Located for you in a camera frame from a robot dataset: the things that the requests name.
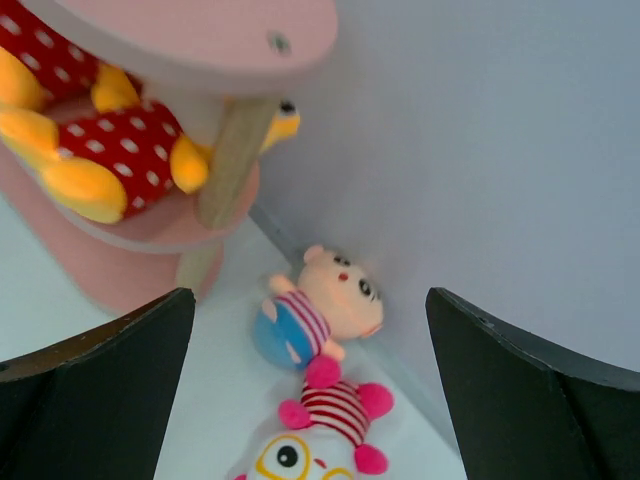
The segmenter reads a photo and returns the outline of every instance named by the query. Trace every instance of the stuffed toy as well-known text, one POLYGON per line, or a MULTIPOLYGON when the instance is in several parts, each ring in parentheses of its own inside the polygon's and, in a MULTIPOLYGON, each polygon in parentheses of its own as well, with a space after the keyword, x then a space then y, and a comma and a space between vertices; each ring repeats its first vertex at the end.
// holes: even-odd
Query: stuffed toy
MULTIPOLYGON (((43 110, 86 94, 104 65, 19 0, 0 2, 0 106, 43 110)), ((132 76, 129 82, 140 87, 132 76)))
MULTIPOLYGON (((194 143, 160 98, 143 100, 133 75, 69 42, 18 0, 0 3, 0 136, 62 205, 100 223, 142 212, 174 185, 206 181, 212 148, 194 143), (97 114, 56 123, 37 113, 91 93, 97 114)), ((282 102, 262 151, 295 135, 282 102)))
POLYGON ((301 399, 286 400, 278 414, 288 431, 269 438, 245 475, 235 480, 353 480, 381 475, 385 455, 365 443, 375 419, 393 408, 393 395, 382 385, 348 380, 314 389, 305 382, 301 399))
POLYGON ((275 295, 263 302, 253 327, 258 351, 297 371, 314 368, 319 356, 342 361, 337 341, 374 334, 384 316, 380 293, 362 268, 320 245, 306 251, 304 262, 297 285, 282 274, 271 277, 275 295))
MULTIPOLYGON (((130 77, 102 64, 91 97, 98 111, 58 124, 39 113, 0 113, 0 136, 41 176, 59 203, 100 223, 142 212, 175 184, 193 193, 206 181, 213 149, 195 144, 160 101, 142 100, 130 77)), ((262 151, 295 135, 300 117, 282 102, 262 151)))

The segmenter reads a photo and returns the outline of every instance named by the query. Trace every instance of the red polka dot fabric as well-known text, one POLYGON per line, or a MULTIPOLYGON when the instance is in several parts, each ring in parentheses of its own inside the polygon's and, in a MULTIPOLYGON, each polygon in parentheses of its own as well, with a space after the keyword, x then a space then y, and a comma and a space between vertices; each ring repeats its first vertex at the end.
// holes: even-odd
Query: red polka dot fabric
POLYGON ((77 119, 59 125, 59 132, 62 157, 94 161, 120 180, 127 193, 124 218, 155 203, 173 186, 169 156, 182 129, 159 102, 77 119))
POLYGON ((53 31, 18 0, 0 0, 0 47, 33 73, 49 103, 86 92, 98 75, 96 57, 53 31))

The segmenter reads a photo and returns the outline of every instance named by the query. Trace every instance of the toy head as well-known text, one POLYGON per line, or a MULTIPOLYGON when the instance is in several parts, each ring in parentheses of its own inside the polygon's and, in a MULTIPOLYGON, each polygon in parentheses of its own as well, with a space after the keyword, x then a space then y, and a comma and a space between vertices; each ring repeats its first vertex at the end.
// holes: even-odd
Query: toy head
POLYGON ((247 480, 353 480, 353 447, 334 430, 316 427, 269 438, 247 480))
POLYGON ((367 337, 382 327, 380 293, 362 268, 320 245, 304 254, 298 287, 311 299, 337 340, 367 337))

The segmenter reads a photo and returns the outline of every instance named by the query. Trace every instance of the black panel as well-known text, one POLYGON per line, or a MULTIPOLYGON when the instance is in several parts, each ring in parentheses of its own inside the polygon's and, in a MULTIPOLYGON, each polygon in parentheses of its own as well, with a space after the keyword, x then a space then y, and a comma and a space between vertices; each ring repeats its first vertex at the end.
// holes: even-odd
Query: black panel
POLYGON ((640 374, 444 289, 429 292, 427 316, 470 480, 640 479, 640 374))
POLYGON ((192 293, 179 289, 5 362, 0 479, 151 480, 194 308, 192 293))

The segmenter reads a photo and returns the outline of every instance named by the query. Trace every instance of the pink ear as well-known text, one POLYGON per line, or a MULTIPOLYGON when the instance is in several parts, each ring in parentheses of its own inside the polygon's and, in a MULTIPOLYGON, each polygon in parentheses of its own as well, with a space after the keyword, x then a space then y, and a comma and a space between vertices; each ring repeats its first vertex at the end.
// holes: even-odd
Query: pink ear
POLYGON ((307 248, 307 251, 304 252, 304 263, 309 263, 312 259, 323 252, 324 247, 322 245, 313 245, 312 247, 307 248))
POLYGON ((382 475, 389 468, 389 461, 384 453, 366 443, 356 448, 354 458, 358 472, 365 475, 382 475))
POLYGON ((278 416, 285 427, 300 430, 311 426, 311 414, 296 400, 285 400, 278 407, 278 416))
POLYGON ((318 355, 307 367, 307 383, 311 388, 329 388, 340 381, 340 363, 328 355, 318 355))
POLYGON ((379 383, 364 383, 358 387, 360 402, 369 415, 369 420, 380 418, 391 411, 393 394, 379 383))

